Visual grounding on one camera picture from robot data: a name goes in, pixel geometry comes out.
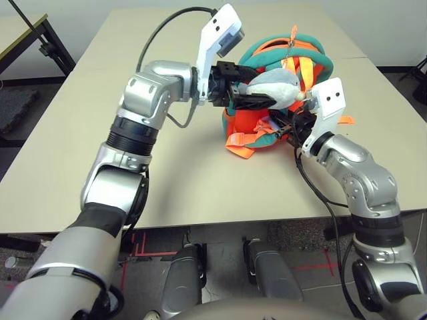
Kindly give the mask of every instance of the floor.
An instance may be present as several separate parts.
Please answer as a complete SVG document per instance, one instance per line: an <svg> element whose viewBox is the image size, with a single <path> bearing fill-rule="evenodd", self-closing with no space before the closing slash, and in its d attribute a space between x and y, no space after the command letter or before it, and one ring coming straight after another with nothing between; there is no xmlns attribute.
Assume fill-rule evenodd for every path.
<svg viewBox="0 0 427 320"><path fill-rule="evenodd" d="M413 79L397 82L399 73L386 74L387 78L409 100L415 110L427 121L427 107L415 101L411 93L417 86ZM55 96L60 85L34 86L39 90L39 98L30 108L20 126L11 133L3 135L7 139L25 139L49 102ZM18 148L0 149L0 180L3 178L11 162L18 154ZM416 242L421 230L416 260L424 282L426 281L426 230L427 215L423 224L421 214L405 218L404 226L407 236L412 243ZM329 219L307 219L293 221L270 221L255 223L230 223L225 225L200 225L189 228L191 241L194 243L207 243L207 285L203 289L203 302L225 299L229 297L259 297L258 290L250 285L242 255L242 239L258 237L268 239L275 243L283 252L284 259L293 269L294 274L304 292L304 299L319 307L331 309L335 312L350 314L343 298L334 261L334 242L323 239L321 230L330 225ZM155 249L165 246L179 246L181 243L182 229L163 229L149 233ZM28 268L5 269L4 260L12 255L30 256L37 258L40 252L26 255L20 251L0 249L0 284L12 288L13 284L22 281ZM129 260L127 255L121 255L121 260ZM357 293L352 283L350 271L351 262L356 255L350 255L347 266L347 282L350 294L358 304ZM161 290L165 281L169 259L148 257L144 259L130 259L117 266L113 276L113 283L123 287L125 307L115 319L142 319L150 309L159 307ZM369 313L362 308L367 319L379 319L374 313Z"/></svg>

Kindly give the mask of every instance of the orange strap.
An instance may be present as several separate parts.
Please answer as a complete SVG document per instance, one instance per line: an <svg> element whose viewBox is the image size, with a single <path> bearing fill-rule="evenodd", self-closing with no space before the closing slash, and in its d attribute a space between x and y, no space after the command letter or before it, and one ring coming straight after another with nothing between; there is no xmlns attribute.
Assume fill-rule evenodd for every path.
<svg viewBox="0 0 427 320"><path fill-rule="evenodd" d="M266 123L262 119L258 121L257 126L254 128L254 131L256 133L245 134L242 132L236 132L229 135L226 142L227 150L231 151L236 155L239 155L244 159L249 159L255 151L251 148L245 147L245 145L254 143L260 137L267 133L274 132L271 125L269 123Z"/></svg>
<svg viewBox="0 0 427 320"><path fill-rule="evenodd" d="M340 120L338 120L338 124L346 124L346 125L353 125L356 123L356 120L351 115L342 115Z"/></svg>
<svg viewBox="0 0 427 320"><path fill-rule="evenodd" d="M314 77L314 82L313 83L317 83L318 82L318 76L319 74L323 71L324 66L323 65L315 65L313 68L313 77Z"/></svg>
<svg viewBox="0 0 427 320"><path fill-rule="evenodd" d="M295 40L297 31L298 31L298 27L294 25L291 30L291 41Z"/></svg>

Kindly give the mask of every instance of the beige tabletop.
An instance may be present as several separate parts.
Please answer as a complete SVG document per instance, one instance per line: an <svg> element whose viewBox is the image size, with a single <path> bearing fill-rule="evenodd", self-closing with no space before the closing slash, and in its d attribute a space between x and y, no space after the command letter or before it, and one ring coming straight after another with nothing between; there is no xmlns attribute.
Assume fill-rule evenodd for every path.
<svg viewBox="0 0 427 320"><path fill-rule="evenodd" d="M275 13L282 5L269 8ZM243 20L245 12L249 12L247 8L236 7L239 14L243 12ZM144 18L151 17L154 11L140 11L140 21L146 21ZM131 56L137 56L140 45L131 39L127 45L121 43L121 52L127 58L116 56L114 64L104 66L97 63L107 63L109 51L98 59L95 52L100 50L103 38L108 46L108 35L114 38L113 35L125 33L134 13L135 10L112 13L115 28L104 32L110 19L105 23L3 178L0 232L59 231L76 218L79 193L99 144L108 135L121 92L135 64ZM141 32L141 39L157 22L152 21L149 31ZM250 20L244 23L245 45L236 47L237 53L230 54L233 59L226 59L237 59L260 38L259 33L253 36L248 31L252 29ZM331 37L336 41L343 37L342 41L352 44L333 23L328 24ZM273 32L266 31L265 36ZM176 51L158 42L151 48L151 58L159 53L163 59L193 63L185 57L195 57L198 39L186 41L187 45ZM329 53L328 45L324 46ZM354 52L358 50L353 44L349 47L355 48ZM355 125L339 126L338 132L368 148L375 160L393 173L403 210L425 208L426 124L369 59L356 55L343 53L343 57L333 58L334 76L341 77L344 85L348 106L345 114L356 119ZM175 103L170 112L182 120L188 107L187 103ZM199 107L187 129L165 122L153 150L149 199L137 227L328 216L299 176L292 148L286 143L259 151L248 160L226 151L221 112L210 104ZM312 160L305 164L309 176L325 195L345 201L340 186L324 168ZM337 208L336 212L348 214L345 209Z"/></svg>
<svg viewBox="0 0 427 320"><path fill-rule="evenodd" d="M37 27L47 19L47 14L28 15L27 18ZM20 16L0 17L0 59L30 33L30 28Z"/></svg>
<svg viewBox="0 0 427 320"><path fill-rule="evenodd" d="M225 57L227 61L238 62L256 41L290 33L295 24L298 32L318 39L331 59L366 57L316 3L263 3L234 7L242 20L245 37ZM118 66L134 71L139 53L151 32L176 10L139 8L112 11L79 60L78 69ZM207 13L191 12L171 21L157 34L145 61L195 63L200 31L208 19Z"/></svg>

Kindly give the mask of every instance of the teal strap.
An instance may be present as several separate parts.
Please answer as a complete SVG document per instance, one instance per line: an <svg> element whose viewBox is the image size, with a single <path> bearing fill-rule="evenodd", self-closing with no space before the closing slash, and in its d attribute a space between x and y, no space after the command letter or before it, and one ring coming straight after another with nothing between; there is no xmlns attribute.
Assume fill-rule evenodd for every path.
<svg viewBox="0 0 427 320"><path fill-rule="evenodd" d="M228 126L228 121L224 117L224 114L222 114L222 131L224 132L224 137L226 139L227 139L227 126Z"/></svg>
<svg viewBox="0 0 427 320"><path fill-rule="evenodd" d="M245 145L245 147L248 148L261 148L261 147L267 147L268 145L273 145L276 143L278 138L276 138L276 135L274 133L270 133L267 135L262 135L257 141L254 143L250 143L249 145Z"/></svg>
<svg viewBox="0 0 427 320"><path fill-rule="evenodd" d="M264 66L270 66L269 69L275 67L281 67L280 61L288 54L288 49L273 49L266 52L258 53L253 57L250 57L246 61L242 61L240 64L247 67L259 68ZM292 48L290 57L309 57L314 63L324 66L324 70L319 74L318 82L327 80L332 71L334 70L334 64L332 61L325 55L308 49L301 48Z"/></svg>
<svg viewBox="0 0 427 320"><path fill-rule="evenodd" d="M267 41L276 39L276 38L290 38L290 33L285 33L284 35L272 35L271 37L266 37L262 40L259 40L257 43L252 45L249 50L246 51L246 53L243 55L243 57L240 59L239 64L245 63L246 60L248 60L254 51L260 47L260 45L264 44ZM325 51L322 47L322 44L314 37L311 37L309 35L302 35L301 33L297 33L295 36L295 39L311 43L314 47L317 48L317 50L320 51L321 54L325 54Z"/></svg>

